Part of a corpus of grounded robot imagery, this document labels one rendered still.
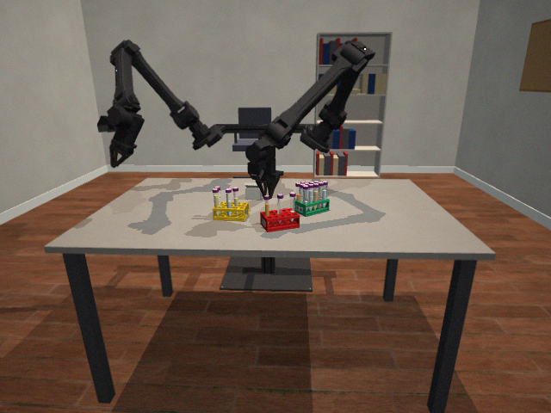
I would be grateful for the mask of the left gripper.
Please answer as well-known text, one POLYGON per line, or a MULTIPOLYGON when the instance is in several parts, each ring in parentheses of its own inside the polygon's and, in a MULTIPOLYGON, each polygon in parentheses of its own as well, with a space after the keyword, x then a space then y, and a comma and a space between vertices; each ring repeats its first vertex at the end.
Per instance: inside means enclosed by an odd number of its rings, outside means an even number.
POLYGON ((263 174, 261 180, 259 180, 259 179, 256 180, 256 184, 260 188, 263 196, 265 196, 267 194, 267 187, 268 187, 269 198, 270 199, 272 198, 273 193, 274 193, 275 188, 276 188, 276 185, 279 182, 281 176, 283 176, 283 171, 276 170, 275 174, 273 174, 273 175, 263 174), (262 185, 262 183, 263 183, 263 185, 262 185), (272 189, 271 189, 271 185, 273 185, 272 189), (263 191, 263 188, 264 188, 264 191, 263 191))

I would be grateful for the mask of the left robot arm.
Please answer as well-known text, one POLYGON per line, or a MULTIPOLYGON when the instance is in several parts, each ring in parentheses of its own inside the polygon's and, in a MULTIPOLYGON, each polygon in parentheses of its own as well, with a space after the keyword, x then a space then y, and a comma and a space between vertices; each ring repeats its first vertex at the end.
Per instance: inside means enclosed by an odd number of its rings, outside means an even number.
POLYGON ((275 174, 276 159, 266 158, 276 157, 276 148, 279 150, 288 145, 292 132, 303 118, 343 79, 333 99, 320 111, 319 118, 322 121, 313 130, 309 127, 306 130, 308 137, 325 148, 329 147, 331 132, 336 131, 346 120, 345 103, 356 80, 375 55, 361 41, 345 45, 343 43, 332 54, 331 60, 335 62, 332 67, 291 108, 267 125, 263 137, 246 148, 245 155, 250 161, 247 163, 248 174, 252 180, 261 180, 263 174, 275 174))

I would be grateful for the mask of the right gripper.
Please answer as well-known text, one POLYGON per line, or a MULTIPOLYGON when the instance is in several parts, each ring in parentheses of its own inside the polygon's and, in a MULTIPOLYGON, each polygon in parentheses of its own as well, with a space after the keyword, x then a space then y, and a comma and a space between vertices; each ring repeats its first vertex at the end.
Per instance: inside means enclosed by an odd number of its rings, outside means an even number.
POLYGON ((110 151, 110 163, 111 163, 111 167, 113 168, 118 167, 127 158, 129 158, 133 154, 134 148, 137 147, 137 145, 135 145, 134 142, 138 137, 138 133, 136 132, 130 133, 130 131, 131 130, 127 129, 127 135, 124 138, 122 143, 115 139, 111 140, 109 151, 110 151), (118 148, 118 146, 120 148, 118 148), (117 161, 118 153, 121 154, 122 157, 117 161))

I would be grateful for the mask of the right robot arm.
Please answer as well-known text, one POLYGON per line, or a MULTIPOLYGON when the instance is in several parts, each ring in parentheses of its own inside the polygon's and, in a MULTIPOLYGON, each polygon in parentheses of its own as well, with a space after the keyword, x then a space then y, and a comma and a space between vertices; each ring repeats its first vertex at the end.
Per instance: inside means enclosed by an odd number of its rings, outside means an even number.
POLYGON ((133 92, 133 66, 167 104, 171 111, 170 116, 176 125, 182 130, 190 127, 189 130, 196 139, 193 145, 197 145, 213 133, 214 127, 211 126, 211 129, 206 124, 203 125, 196 109, 187 101, 181 102, 170 91, 157 73, 147 64, 141 52, 138 51, 139 49, 139 46, 132 41, 124 40, 111 52, 110 63, 115 66, 115 95, 113 107, 107 111, 108 116, 101 116, 97 123, 98 132, 116 131, 113 139, 122 143, 127 135, 127 129, 124 128, 130 129, 130 133, 139 133, 143 126, 145 120, 142 115, 136 114, 141 108, 133 92), (178 113, 181 108, 184 109, 178 113))

